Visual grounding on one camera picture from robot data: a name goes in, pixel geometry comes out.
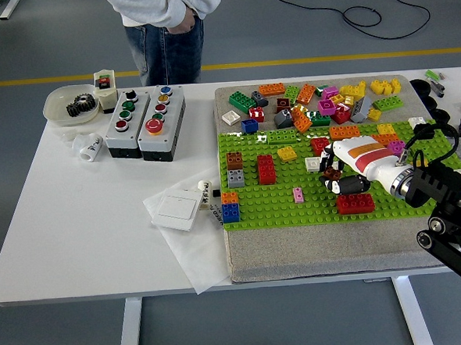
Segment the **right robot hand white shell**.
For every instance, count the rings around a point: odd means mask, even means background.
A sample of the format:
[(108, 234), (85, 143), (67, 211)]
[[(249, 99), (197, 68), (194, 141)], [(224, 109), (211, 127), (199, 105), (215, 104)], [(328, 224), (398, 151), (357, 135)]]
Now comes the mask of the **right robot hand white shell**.
[(398, 157), (371, 136), (351, 137), (327, 145), (321, 155), (321, 170), (332, 165), (338, 158), (338, 165), (347, 165), (355, 175), (339, 180), (321, 176), (320, 182), (336, 195), (361, 194), (370, 189), (370, 183), (377, 181), (392, 195), (398, 195), (401, 185), (410, 174), (410, 166), (398, 165)]

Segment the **person's right hand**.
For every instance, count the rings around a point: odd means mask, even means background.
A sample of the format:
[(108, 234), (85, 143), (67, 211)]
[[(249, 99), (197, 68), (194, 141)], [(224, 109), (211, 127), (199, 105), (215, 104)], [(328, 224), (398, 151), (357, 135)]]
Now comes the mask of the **person's right hand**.
[(184, 18), (175, 27), (168, 27), (167, 28), (168, 33), (185, 34), (185, 33), (190, 32), (191, 29), (195, 26), (195, 16), (196, 16), (195, 11), (187, 7)]

